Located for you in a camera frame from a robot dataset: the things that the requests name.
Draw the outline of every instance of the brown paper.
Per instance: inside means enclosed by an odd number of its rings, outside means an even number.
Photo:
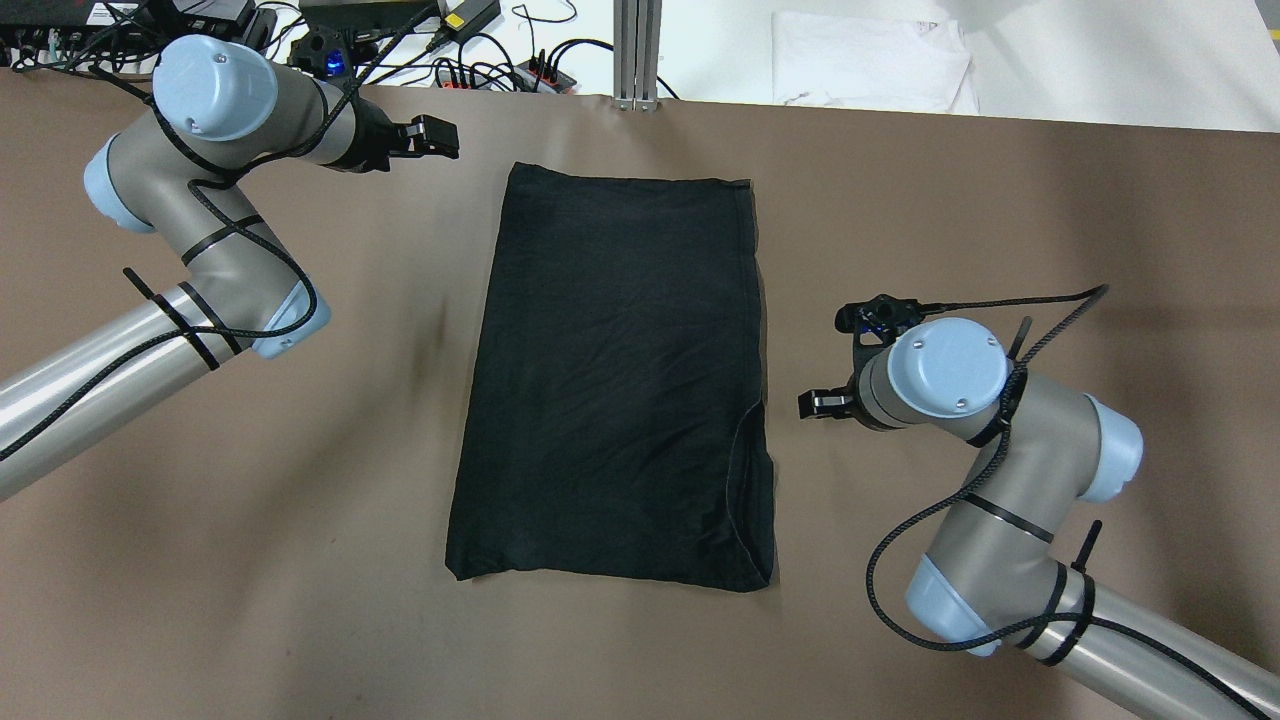
[[[334,309],[0,505],[9,717],[1126,717],[1030,659],[918,650],[867,606],[896,523],[973,450],[929,428],[796,419],[841,384],[845,302],[1112,284],[1036,368],[1143,429],[1138,478],[1059,533],[1092,574],[1280,670],[1280,140],[1268,135],[378,90],[456,122],[462,158],[353,177],[261,168],[248,196]],[[104,85],[0,76],[0,377],[182,279],[115,228],[84,163],[143,108]],[[443,565],[507,172],[751,178],[767,309],[780,577],[744,597]],[[1061,307],[1065,313],[1068,307]],[[1043,332],[1059,309],[1036,310]],[[1021,310],[972,313],[1011,337]],[[891,612],[927,525],[887,556]]]

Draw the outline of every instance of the folded black shirt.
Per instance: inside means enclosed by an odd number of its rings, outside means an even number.
[[[517,164],[448,568],[767,587],[760,323],[749,182]]]

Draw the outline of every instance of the metal post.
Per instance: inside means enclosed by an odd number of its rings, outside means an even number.
[[[613,5],[613,100],[622,110],[658,108],[658,31],[662,0]]]

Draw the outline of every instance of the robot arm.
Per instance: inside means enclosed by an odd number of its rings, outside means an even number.
[[[160,233],[191,278],[0,386],[0,500],[243,350],[274,357],[320,329],[329,309],[236,187],[264,156],[347,172],[388,158],[457,158],[457,131],[407,126],[343,90],[204,36],[170,44],[154,105],[84,170],[95,206]]]
[[[937,425],[982,448],[970,480],[997,448],[1005,454],[974,492],[947,510],[920,561],[908,606],[922,624],[948,642],[964,642],[1062,614],[1071,619],[1006,639],[1144,717],[1242,716],[1213,685],[1124,634],[1135,630],[1280,717],[1280,679],[1094,583],[1083,559],[1068,568],[1050,557],[1075,500],[1105,502],[1138,469],[1142,436],[1130,420],[1043,375],[1016,372],[1010,379],[1015,365],[993,333],[972,320],[943,318],[888,334],[873,348],[855,341],[849,386],[801,396],[801,415],[855,416],[881,430]],[[1014,387],[1002,418],[1006,382]],[[1006,424],[1007,443],[996,442]],[[987,656],[998,644],[969,652]]]

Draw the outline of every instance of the white cloth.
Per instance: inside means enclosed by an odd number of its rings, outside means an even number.
[[[783,105],[978,114],[960,24],[773,14],[773,100]]]

